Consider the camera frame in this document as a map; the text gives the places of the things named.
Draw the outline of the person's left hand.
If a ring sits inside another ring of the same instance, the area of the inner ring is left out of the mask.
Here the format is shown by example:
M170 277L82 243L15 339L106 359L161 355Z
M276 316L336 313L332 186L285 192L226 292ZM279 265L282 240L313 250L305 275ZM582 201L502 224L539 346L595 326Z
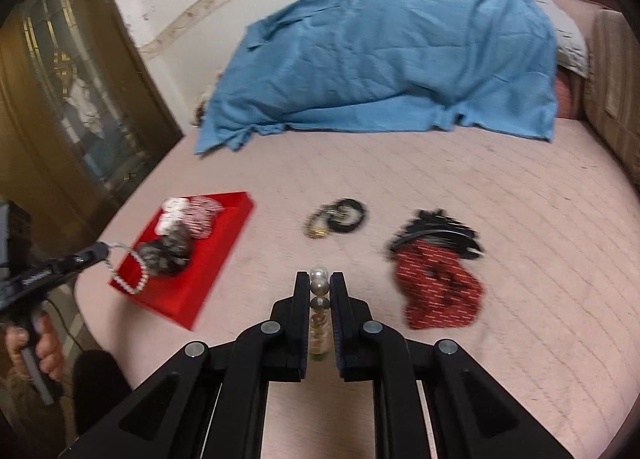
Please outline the person's left hand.
M65 358L51 317L46 312L42 312L34 326L39 335L35 353L40 371L53 381L60 381L64 372ZM16 326L6 328L6 350L17 375L25 381L30 380L30 375L23 361L21 350L28 346L28 341L29 334L26 329Z

